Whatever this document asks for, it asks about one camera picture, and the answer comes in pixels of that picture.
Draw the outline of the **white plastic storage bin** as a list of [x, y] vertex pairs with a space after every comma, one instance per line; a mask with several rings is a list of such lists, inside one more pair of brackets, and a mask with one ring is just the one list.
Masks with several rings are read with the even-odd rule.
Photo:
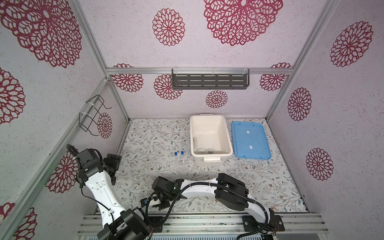
[[[214, 154], [198, 155], [193, 147], [214, 149]], [[220, 166], [234, 153], [227, 121], [221, 115], [194, 115], [190, 117], [191, 153], [198, 167]]]

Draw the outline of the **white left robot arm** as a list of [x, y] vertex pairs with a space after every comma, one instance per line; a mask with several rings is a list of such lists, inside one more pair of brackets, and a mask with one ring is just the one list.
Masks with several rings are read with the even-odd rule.
[[91, 200], [98, 204], [103, 229], [97, 234], [99, 240], [144, 240], [152, 235], [152, 228], [145, 222], [140, 208], [125, 209], [113, 186], [122, 157], [108, 154], [101, 159], [95, 149], [86, 149], [74, 157], [79, 165], [77, 181], [87, 187]]

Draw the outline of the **blue plastic lid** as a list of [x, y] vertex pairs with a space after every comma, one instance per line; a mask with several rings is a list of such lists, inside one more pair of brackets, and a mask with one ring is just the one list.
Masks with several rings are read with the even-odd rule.
[[238, 158], [269, 160], [271, 151], [264, 127], [259, 123], [233, 122], [234, 153]]

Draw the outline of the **blue capped test tube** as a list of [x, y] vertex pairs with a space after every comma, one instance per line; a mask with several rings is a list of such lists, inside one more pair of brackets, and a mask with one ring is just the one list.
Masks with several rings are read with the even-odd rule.
[[181, 165], [184, 166], [185, 165], [185, 152], [181, 151], [180, 154], [181, 154], [180, 155]]
[[174, 156], [175, 156], [176, 167], [178, 168], [179, 167], [179, 155], [177, 152], [174, 152]]

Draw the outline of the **large white porcelain bowl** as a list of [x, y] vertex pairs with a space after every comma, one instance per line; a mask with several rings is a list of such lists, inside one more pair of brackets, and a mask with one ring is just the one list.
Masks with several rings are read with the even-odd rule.
[[197, 153], [198, 155], [206, 155], [206, 154], [208, 153], [208, 150], [205, 149], [205, 148], [198, 148], [198, 149], [196, 150], [196, 153]]

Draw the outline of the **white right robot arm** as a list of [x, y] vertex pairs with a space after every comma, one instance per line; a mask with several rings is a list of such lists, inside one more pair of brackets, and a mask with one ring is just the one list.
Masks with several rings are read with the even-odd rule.
[[168, 208], [169, 213], [179, 200], [207, 197], [214, 198], [230, 210], [248, 213], [251, 216], [251, 226], [246, 227], [247, 232], [266, 234], [285, 229], [281, 217], [252, 197], [245, 183], [224, 173], [207, 181], [169, 181], [157, 177], [152, 184], [152, 190], [154, 192], [150, 203], [159, 209]]

